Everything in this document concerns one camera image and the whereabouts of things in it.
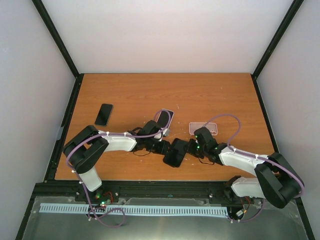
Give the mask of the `black phone case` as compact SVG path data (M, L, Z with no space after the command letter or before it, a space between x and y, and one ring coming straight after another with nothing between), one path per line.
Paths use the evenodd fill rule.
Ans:
M188 141L175 138L162 161L170 167L179 168L185 158L188 146Z

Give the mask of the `clear white phone case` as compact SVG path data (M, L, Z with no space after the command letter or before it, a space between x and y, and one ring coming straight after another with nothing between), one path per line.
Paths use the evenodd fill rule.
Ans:
M174 117L174 112L168 109L162 109L157 117L156 122L163 129L163 135L167 137L170 133L170 125Z

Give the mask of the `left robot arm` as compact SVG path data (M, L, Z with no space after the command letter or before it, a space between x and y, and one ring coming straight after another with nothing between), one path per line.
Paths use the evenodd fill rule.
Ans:
M66 156L67 166L77 175L79 183L86 187L86 195L96 202L104 195L102 180L95 167L102 154L146 150L165 155L170 143L163 137L168 133L170 124L167 122L161 126L150 120L144 127L122 133L99 131L93 125L88 125L64 146L62 152Z

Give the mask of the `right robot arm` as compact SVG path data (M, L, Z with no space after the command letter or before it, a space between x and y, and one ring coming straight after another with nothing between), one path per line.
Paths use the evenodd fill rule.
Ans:
M194 136L191 153L197 158L207 158L212 164L237 168L254 176L239 177L231 183L237 197L265 199L282 209L303 193L303 181L280 153L259 155L229 143L217 143L206 127L195 130Z

